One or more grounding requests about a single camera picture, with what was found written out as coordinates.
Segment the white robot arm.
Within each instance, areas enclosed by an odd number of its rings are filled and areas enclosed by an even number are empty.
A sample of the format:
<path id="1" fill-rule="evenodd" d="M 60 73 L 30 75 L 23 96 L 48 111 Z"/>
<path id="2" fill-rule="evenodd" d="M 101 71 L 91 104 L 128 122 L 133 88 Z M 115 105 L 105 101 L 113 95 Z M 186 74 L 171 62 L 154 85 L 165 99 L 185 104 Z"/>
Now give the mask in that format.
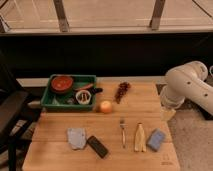
<path id="1" fill-rule="evenodd" d="M 206 65 L 192 61 L 171 68 L 165 74 L 166 85 L 160 92 L 161 103 L 166 108 L 177 109 L 189 99 L 213 116 L 213 86 L 205 82 Z"/>

